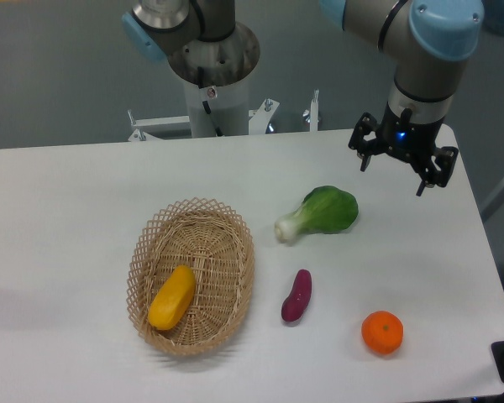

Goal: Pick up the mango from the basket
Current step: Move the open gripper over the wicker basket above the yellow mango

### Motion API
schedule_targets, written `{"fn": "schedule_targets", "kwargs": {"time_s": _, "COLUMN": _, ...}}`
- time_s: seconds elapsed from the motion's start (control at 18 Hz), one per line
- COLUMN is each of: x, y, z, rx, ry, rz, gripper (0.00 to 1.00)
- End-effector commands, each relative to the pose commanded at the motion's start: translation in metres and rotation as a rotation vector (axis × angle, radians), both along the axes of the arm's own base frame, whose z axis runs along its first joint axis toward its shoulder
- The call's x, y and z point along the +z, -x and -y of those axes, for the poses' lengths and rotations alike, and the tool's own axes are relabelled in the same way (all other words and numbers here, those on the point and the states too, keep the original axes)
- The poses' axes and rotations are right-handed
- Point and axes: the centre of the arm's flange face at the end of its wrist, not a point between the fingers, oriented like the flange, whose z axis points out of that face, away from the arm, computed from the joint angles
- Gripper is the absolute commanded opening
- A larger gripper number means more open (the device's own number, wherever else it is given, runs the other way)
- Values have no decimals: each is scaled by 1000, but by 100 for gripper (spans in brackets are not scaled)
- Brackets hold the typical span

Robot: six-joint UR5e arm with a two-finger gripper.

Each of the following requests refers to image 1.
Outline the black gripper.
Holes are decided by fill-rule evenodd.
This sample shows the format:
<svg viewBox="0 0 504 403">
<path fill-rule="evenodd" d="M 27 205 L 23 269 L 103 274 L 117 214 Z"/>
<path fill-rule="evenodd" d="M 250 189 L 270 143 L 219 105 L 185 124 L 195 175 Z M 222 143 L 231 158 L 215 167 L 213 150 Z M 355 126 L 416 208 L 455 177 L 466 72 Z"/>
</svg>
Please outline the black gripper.
<svg viewBox="0 0 504 403">
<path fill-rule="evenodd" d="M 396 115 L 386 105 L 381 125 L 370 113 L 362 114 L 348 144 L 361 159 L 360 171 L 366 171 L 372 156 L 382 153 L 383 142 L 389 156 L 407 163 L 416 160 L 415 172 L 421 179 L 416 196 L 421 196 L 426 188 L 446 187 L 459 150 L 454 146 L 436 147 L 443 119 L 432 123 L 412 123 L 411 118 L 405 122 L 402 114 Z"/>
</svg>

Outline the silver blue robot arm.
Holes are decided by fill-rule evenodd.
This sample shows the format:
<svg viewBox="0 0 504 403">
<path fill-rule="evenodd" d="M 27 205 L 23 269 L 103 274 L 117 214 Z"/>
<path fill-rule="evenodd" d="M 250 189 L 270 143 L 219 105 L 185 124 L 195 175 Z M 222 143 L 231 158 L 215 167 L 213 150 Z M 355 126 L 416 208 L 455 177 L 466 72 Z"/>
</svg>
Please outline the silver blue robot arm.
<svg viewBox="0 0 504 403">
<path fill-rule="evenodd" d="M 365 113 L 349 147 L 367 166 L 387 154 L 408 163 L 421 187 L 448 184 L 455 147 L 439 147 L 438 131 L 467 60 L 478 43 L 479 1 L 323 1 L 323 13 L 342 29 L 396 61 L 381 120 Z M 232 1 L 139 1 L 122 17 L 139 52 L 165 60 L 183 83 L 192 135 L 250 134 L 248 81 L 260 59 L 255 34 L 235 18 Z"/>
</svg>

